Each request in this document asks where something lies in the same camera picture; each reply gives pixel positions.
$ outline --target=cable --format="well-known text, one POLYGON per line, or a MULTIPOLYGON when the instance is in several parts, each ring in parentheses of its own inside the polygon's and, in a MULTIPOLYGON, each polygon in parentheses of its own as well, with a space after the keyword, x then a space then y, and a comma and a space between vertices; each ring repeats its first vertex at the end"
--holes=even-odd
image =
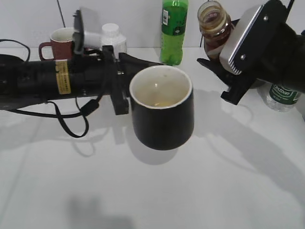
MULTIPOLYGON (((80 107, 78 106, 78 103, 77 103, 77 98, 75 98, 75 101, 76 101, 76 105, 81 113, 81 110, 80 110, 80 107)), ((73 133, 69 127, 67 126, 66 122, 64 121, 62 115, 61 115, 61 112, 59 110, 59 107, 57 106, 57 104, 55 102, 47 102, 48 104, 53 104, 55 106, 55 112, 56 112, 56 115, 57 115, 57 119, 59 121, 59 123, 61 124, 62 128, 64 129, 64 131, 70 135, 71 137, 74 137, 74 138, 81 138, 81 137, 84 137, 87 135, 88 131, 89 131, 89 122, 88 122, 88 119, 86 118, 86 116, 84 114, 82 114, 82 117, 85 121, 85 131, 82 135, 76 135, 75 133, 73 133)))
POLYGON ((59 0, 57 0, 57 6, 58 6, 58 9, 59 9, 59 13, 61 14, 62 25, 64 26, 64 28, 66 28, 66 24, 65 24, 65 20, 63 19, 63 15, 62 15, 62 11, 61 11, 61 5, 59 3, 59 0))
POLYGON ((25 62, 29 62, 30 56, 31 56, 31 53, 30 53, 31 50, 30 50, 30 48, 27 45, 25 45, 25 44, 23 44, 21 42, 15 41, 15 40, 11 40, 11 39, 0 39, 0 42, 15 42, 15 43, 21 44, 23 47, 25 47, 28 50, 28 58, 26 59, 25 62))
POLYGON ((288 15, 290 14, 290 11, 291 11, 291 9, 292 9, 294 3, 295 3, 295 0, 290 0, 289 5, 288 5, 288 7, 287 7, 287 14, 288 14, 288 15))
MULTIPOLYGON (((9 112, 20 114, 20 115, 29 115, 34 117, 41 117, 41 118, 57 118, 57 115, 55 114, 43 114, 43 113, 37 113, 37 112, 30 112, 30 111, 22 111, 22 110, 10 110, 9 112)), ((75 113, 75 114, 62 114, 63 118, 77 118, 80 117, 81 113, 75 113)))
POLYGON ((202 47, 203 35, 201 35, 200 48, 202 47))

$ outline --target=green bottle label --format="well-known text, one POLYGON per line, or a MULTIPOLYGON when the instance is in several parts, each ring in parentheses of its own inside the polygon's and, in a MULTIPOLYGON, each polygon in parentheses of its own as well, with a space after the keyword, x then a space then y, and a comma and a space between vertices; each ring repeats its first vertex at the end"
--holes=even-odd
POLYGON ((187 7, 164 6, 162 15, 162 32, 178 36, 185 33, 187 7))
POLYGON ((301 96, 299 92, 291 91, 275 84, 272 85, 269 94, 275 101, 285 105, 296 104, 301 96))

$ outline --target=black mug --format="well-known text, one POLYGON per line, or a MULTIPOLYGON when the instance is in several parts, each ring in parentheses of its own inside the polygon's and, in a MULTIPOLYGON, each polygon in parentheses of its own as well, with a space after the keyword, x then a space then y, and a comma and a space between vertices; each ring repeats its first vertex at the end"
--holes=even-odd
POLYGON ((138 139, 156 150, 182 146, 194 129, 193 84, 182 70, 153 66, 130 83, 133 128, 138 139))

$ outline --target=black cable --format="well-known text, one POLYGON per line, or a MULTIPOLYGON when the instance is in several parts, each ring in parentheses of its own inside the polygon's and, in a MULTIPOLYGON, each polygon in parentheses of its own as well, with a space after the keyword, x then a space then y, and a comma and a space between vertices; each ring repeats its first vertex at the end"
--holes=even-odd
POLYGON ((64 28, 66 28, 65 20, 63 19, 63 15, 62 15, 62 11, 61 11, 61 5, 60 5, 60 3, 59 3, 59 0, 56 0, 56 1, 57 1, 59 13, 61 14, 62 25, 64 26, 64 28))
MULTIPOLYGON (((80 107, 78 106, 78 103, 77 103, 77 99, 76 99, 76 98, 75 98, 75 101, 76 101, 76 105, 77 105, 77 107, 78 107, 78 109, 79 109, 80 107)), ((73 133, 73 132, 69 129, 69 127, 67 126, 66 122, 64 121, 64 119, 63 119, 63 117, 62 117, 62 115, 61 115, 61 112, 60 112, 59 107, 57 106, 57 104, 56 104, 55 102, 47 102, 47 103, 48 103, 48 104, 53 104, 53 105, 55 106, 55 112, 56 112, 56 115, 57 115, 57 119, 58 119, 59 123, 61 124, 62 128, 64 129, 64 131, 65 131, 68 135, 70 135, 71 137, 74 137, 74 138, 81 138, 81 137, 84 137, 84 136, 87 135, 87 133, 88 133, 88 131, 89 131, 89 122, 88 122, 88 119, 86 118, 85 115, 82 114, 82 117, 83 117, 83 119, 84 119, 84 121, 85 121, 85 125, 86 125, 85 131, 84 131, 84 133, 83 133, 82 135, 76 135, 76 134, 73 133)))
POLYGON ((290 11, 291 11, 291 9, 292 9, 294 3, 295 3, 295 0, 290 0, 289 5, 288 5, 288 7, 287 7, 287 14, 288 14, 288 15, 290 14, 290 11))
POLYGON ((201 35, 200 48, 202 47, 203 35, 201 35))
MULTIPOLYGON (((9 112, 20 114, 20 115, 29 115, 34 117, 41 117, 41 118, 57 118, 57 115, 55 114, 43 114, 43 113, 37 113, 37 112, 30 112, 30 111, 22 111, 22 110, 10 110, 9 112)), ((75 113, 75 114, 62 114, 63 118, 77 118, 80 117, 81 113, 75 113)))
MULTIPOLYGON (((0 39, 0 42, 15 42, 15 43, 18 43, 18 44, 24 46, 29 52, 28 57, 27 57, 25 62, 28 62, 30 60, 31 50, 27 45, 25 45, 25 44, 23 44, 19 41, 11 40, 11 39, 0 39)), ((95 53, 98 54, 100 56, 100 58, 102 58, 102 52, 101 51, 95 51, 95 53)), ((81 137, 84 137, 85 135, 87 135, 87 133, 89 131, 89 122, 88 122, 88 119, 86 117, 89 116, 92 112, 94 112, 99 107, 99 101, 103 97, 106 83, 107 83, 106 80, 104 80, 102 85, 101 85, 101 92, 98 95, 97 99, 91 99, 82 108, 80 108, 80 106, 78 104, 78 101, 77 101, 77 98, 75 98, 75 103, 76 103, 77 109, 79 110, 79 112, 75 113, 75 114, 61 114, 57 104, 55 102, 52 102, 52 101, 47 101, 46 103, 54 105, 56 114, 43 114, 43 113, 37 113, 37 112, 22 111, 22 110, 18 110, 18 109, 10 110, 9 112, 16 113, 16 114, 21 114, 21 115, 30 115, 30 116, 34 116, 34 117, 57 118, 59 123, 61 124, 62 128, 64 129, 64 131, 67 134, 69 134, 70 136, 72 136, 74 138, 81 138, 81 137), (69 129, 69 127, 67 126, 64 119, 76 118, 76 117, 80 117, 80 116, 83 117, 86 127, 85 127, 85 131, 82 135, 76 135, 75 133, 73 133, 69 129)))
POLYGON ((21 42, 18 42, 18 41, 15 41, 15 40, 11 40, 11 39, 0 39, 0 42, 15 42, 15 43, 21 44, 23 47, 25 47, 28 50, 28 58, 25 60, 25 62, 28 62, 30 60, 30 56, 31 56, 30 52, 31 52, 31 50, 25 44, 23 44, 21 42))

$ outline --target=mug handle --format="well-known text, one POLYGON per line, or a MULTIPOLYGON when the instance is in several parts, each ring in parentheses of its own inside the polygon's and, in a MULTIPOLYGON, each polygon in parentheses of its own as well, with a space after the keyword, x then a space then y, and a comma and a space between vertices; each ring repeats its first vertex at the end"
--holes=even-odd
POLYGON ((53 61, 53 60, 54 60, 54 58, 53 58, 53 59, 44 59, 44 58, 43 58, 42 49, 43 49, 44 47, 48 47, 48 46, 52 47, 52 43, 51 43, 51 42, 44 42, 44 43, 41 43, 41 44, 39 45, 38 52, 39 52, 39 57, 40 57, 40 60, 41 60, 41 61, 53 61))

